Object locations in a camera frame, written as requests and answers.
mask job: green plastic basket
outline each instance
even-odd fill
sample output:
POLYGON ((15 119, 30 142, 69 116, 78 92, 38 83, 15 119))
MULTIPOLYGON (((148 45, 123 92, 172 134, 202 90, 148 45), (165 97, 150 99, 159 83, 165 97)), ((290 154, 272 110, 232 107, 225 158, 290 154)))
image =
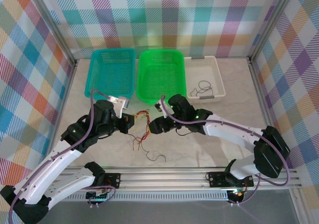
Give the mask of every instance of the green plastic basket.
POLYGON ((139 58, 137 97, 155 104, 176 94, 186 96, 184 56, 177 50, 147 50, 139 58))

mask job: basket handle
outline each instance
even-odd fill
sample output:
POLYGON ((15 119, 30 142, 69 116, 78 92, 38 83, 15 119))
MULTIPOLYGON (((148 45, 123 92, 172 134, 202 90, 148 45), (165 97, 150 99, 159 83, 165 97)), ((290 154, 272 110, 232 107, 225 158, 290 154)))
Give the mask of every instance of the basket handle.
POLYGON ((206 100, 206 99, 214 99, 215 96, 200 96, 199 99, 200 100, 206 100))

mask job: white plastic basket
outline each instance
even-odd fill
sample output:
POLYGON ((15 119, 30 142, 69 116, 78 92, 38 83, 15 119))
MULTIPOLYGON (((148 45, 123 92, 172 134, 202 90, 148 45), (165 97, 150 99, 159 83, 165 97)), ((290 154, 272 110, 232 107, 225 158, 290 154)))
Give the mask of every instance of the white plastic basket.
POLYGON ((205 56, 200 59, 185 57, 185 72, 187 99, 190 103, 219 102, 226 95, 214 56, 205 56), (200 89, 201 87, 208 86, 210 86, 211 89, 207 91, 200 89))

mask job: teal plastic basket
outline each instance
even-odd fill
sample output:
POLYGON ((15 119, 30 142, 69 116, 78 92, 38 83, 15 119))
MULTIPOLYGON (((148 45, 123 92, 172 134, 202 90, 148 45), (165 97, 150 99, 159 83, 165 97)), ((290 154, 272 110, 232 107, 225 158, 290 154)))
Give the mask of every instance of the teal plastic basket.
MULTIPOLYGON (((90 97, 92 89, 107 96, 131 98, 135 86, 135 50, 103 49, 93 52, 84 95, 90 97)), ((94 94, 95 100, 105 100, 94 94)))

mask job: black wire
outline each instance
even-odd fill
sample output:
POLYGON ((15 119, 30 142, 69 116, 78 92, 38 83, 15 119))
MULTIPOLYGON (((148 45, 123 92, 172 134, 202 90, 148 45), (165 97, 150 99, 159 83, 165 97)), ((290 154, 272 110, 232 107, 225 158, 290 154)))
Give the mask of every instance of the black wire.
POLYGON ((190 134, 190 133, 193 133, 193 132, 189 132, 189 133, 186 133, 186 134, 179 134, 178 132, 177 132, 177 128, 175 129, 175 132, 179 135, 179 136, 186 136, 186 135, 188 135, 188 134, 190 134))
POLYGON ((194 88, 194 90, 193 90, 192 92, 190 92, 190 95, 191 95, 191 96, 192 96, 192 93, 193 93, 194 91, 196 91, 196 96, 197 96, 198 94, 204 94, 204 93, 207 92, 207 91, 211 91, 211 92, 212 92, 211 95, 214 95, 214 90, 213 90, 213 88, 212 88, 212 86, 211 86, 211 83, 210 83, 209 81, 203 80, 203 81, 198 82, 198 87, 200 88, 200 90, 198 91, 197 88, 194 88), (207 82, 207 83, 209 84, 209 86, 206 86, 206 87, 203 88, 203 87, 200 86, 200 83, 201 83, 201 82, 207 82))
POLYGON ((109 134, 109 135, 106 135, 106 136, 104 136, 104 137, 100 137, 100 138, 98 138, 98 139, 105 139, 105 138, 107 138, 107 137, 110 137, 111 135, 109 134))
MULTIPOLYGON (((130 136, 132 136, 134 139, 136 139, 136 137, 135 137, 134 135, 130 134, 130 133, 127 133, 127 135, 130 135, 130 136)), ((142 145, 142 142, 140 142, 140 144, 141 144, 142 150, 145 152, 146 158, 147 158, 149 161, 155 162, 159 157, 163 157, 164 160, 165 160, 165 163, 166 163, 166 156, 163 155, 163 154, 159 154, 159 155, 156 157, 156 159, 150 159, 150 158, 148 157, 148 154, 149 154, 150 151, 147 151, 147 150, 144 149, 144 147, 143 147, 143 145, 142 145)))

